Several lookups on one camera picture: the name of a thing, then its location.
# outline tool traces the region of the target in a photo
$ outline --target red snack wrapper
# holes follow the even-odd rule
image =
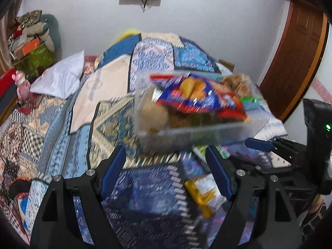
[[[183,113],[215,112],[220,118],[246,119],[242,102],[225,85],[188,74],[152,74],[150,80],[163,89],[157,103]]]

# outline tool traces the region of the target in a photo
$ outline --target pink toy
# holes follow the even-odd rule
[[[17,96],[21,105],[27,103],[30,100],[30,82],[25,79],[25,74],[22,71],[16,71],[16,74],[12,74],[12,79],[17,86]]]

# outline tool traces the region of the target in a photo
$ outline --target yellow snack packet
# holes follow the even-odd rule
[[[185,182],[185,187],[196,204],[201,208],[205,218],[211,217],[227,200],[220,194],[212,174],[187,181]]]

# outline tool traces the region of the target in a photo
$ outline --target door frame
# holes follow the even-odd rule
[[[327,20],[327,16],[323,13],[322,31],[320,33],[320,38],[319,38],[319,43],[318,43],[318,47],[316,50],[316,54],[313,58],[313,61],[311,63],[311,66],[309,68],[307,75],[305,76],[300,88],[298,89],[298,92],[296,93],[293,100],[286,108],[286,110],[283,112],[283,114],[281,114],[281,116],[279,117],[279,119],[282,120],[283,122],[285,122],[286,119],[292,114],[292,112],[295,110],[295,108],[301,102],[305,93],[309,89],[309,87],[316,75],[316,72],[318,71],[318,67],[320,65],[322,55],[324,54],[326,41],[327,41],[327,35],[328,35],[328,20]]]
[[[283,35],[281,36],[281,39],[280,39],[280,43],[279,43],[279,46],[277,48],[277,51],[276,51],[276,54],[274,55],[273,57],[273,60],[270,64],[270,67],[267,71],[267,73],[265,74],[264,78],[263,78],[263,81],[262,83],[259,85],[260,87],[263,86],[265,83],[264,83],[264,80],[268,79],[268,76],[269,76],[269,72],[271,73],[271,70],[275,63],[277,62],[277,59],[278,59],[278,56],[279,56],[279,53],[281,51],[281,49],[283,48],[283,44],[285,42],[285,39],[286,39],[286,35],[287,35],[287,32],[288,32],[288,29],[289,29],[289,24],[290,24],[290,18],[292,16],[292,13],[293,13],[293,6],[294,6],[294,3],[291,1],[290,4],[289,4],[289,9],[288,9],[288,15],[287,15],[287,20],[286,20],[286,24],[285,24],[285,28],[283,29]]]

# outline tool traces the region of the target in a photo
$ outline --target curtain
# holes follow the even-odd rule
[[[22,0],[15,0],[0,21],[0,75],[13,67],[7,40],[13,33],[13,27]]]

